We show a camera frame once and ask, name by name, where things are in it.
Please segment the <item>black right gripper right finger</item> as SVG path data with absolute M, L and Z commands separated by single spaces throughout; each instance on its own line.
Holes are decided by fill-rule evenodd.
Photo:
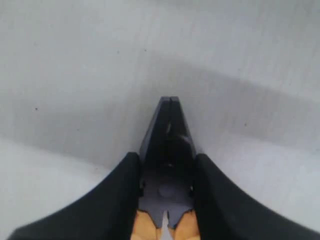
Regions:
M 318 240 L 320 234 L 259 203 L 206 154 L 196 156 L 194 203 L 202 240 Z

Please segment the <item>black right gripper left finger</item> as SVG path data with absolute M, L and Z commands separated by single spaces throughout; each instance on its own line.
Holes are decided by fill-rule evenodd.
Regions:
M 94 189 L 65 208 L 17 228 L 10 240 L 129 240 L 140 193 L 140 161 L 129 152 Z

